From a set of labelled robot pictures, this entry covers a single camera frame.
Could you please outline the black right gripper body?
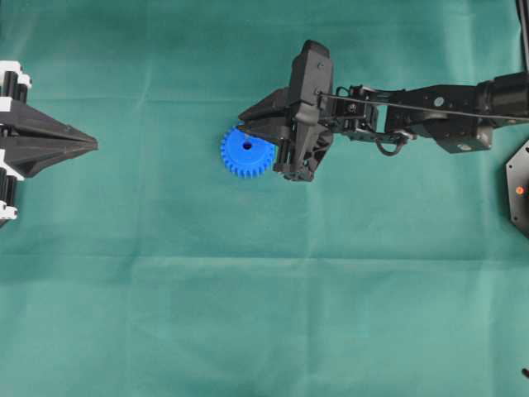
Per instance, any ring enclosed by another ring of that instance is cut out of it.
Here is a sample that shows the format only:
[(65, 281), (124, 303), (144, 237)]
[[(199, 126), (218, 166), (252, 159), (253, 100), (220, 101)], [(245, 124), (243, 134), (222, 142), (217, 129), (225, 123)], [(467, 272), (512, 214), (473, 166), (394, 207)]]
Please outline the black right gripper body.
[(295, 118), (290, 122), (291, 132), (279, 143), (274, 171), (287, 180), (310, 182), (335, 135), (350, 141), (374, 141), (379, 111), (369, 101), (376, 93), (373, 88), (359, 85), (322, 94), (318, 103), (323, 109), (315, 125)]

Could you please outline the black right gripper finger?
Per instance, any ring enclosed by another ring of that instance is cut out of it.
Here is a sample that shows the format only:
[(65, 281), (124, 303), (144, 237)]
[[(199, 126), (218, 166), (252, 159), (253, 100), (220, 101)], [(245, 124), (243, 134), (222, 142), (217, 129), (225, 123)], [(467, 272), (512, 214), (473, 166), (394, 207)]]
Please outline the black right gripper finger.
[(289, 125), (284, 117), (268, 117), (247, 120), (241, 124), (241, 130), (274, 145), (289, 139)]
[(288, 87), (275, 89), (271, 94), (250, 106), (239, 115), (243, 123), (277, 122), (284, 120), (289, 111)]

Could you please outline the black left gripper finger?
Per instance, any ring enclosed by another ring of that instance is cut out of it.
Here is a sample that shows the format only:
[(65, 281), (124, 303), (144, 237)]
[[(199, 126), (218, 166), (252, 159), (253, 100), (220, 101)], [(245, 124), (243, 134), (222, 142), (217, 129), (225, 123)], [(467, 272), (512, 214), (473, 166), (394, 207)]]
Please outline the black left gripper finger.
[(97, 142), (2, 143), (1, 177), (32, 178), (45, 168), (97, 149)]
[(17, 100), (1, 101), (1, 125), (29, 136), (98, 143), (92, 136)]

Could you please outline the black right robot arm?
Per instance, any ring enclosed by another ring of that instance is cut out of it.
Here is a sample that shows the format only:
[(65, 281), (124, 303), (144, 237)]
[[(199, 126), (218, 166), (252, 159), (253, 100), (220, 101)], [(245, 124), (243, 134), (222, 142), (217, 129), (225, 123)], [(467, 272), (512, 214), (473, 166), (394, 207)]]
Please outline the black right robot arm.
[(241, 130), (277, 146), (274, 171), (310, 182), (333, 138), (373, 143), (391, 157), (423, 137), (451, 154), (487, 151), (493, 131), (528, 121), (528, 74), (475, 86), (438, 84), (385, 91), (363, 85), (315, 92), (314, 104), (280, 88), (240, 114)]

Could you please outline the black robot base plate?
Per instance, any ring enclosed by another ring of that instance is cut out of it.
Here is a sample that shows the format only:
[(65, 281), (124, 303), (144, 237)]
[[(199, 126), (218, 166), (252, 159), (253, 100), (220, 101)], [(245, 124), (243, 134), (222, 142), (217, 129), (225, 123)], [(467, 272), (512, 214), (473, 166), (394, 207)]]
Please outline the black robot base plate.
[(512, 224), (528, 238), (528, 141), (507, 161), (505, 170)]

